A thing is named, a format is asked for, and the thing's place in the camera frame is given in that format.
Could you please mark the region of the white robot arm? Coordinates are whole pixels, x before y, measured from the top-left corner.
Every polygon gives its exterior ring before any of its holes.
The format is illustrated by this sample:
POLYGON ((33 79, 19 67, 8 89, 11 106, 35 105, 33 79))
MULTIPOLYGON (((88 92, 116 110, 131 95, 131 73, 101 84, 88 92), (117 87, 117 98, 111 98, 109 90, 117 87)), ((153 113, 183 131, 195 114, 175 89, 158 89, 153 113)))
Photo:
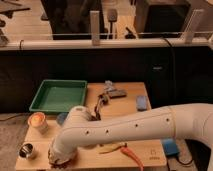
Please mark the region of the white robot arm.
POLYGON ((60 165, 73 159, 78 147, 163 138, 202 142, 211 149, 207 171, 213 171, 213 104, 164 106, 99 121, 92 121, 87 107, 75 106, 53 139, 48 158, 60 165))

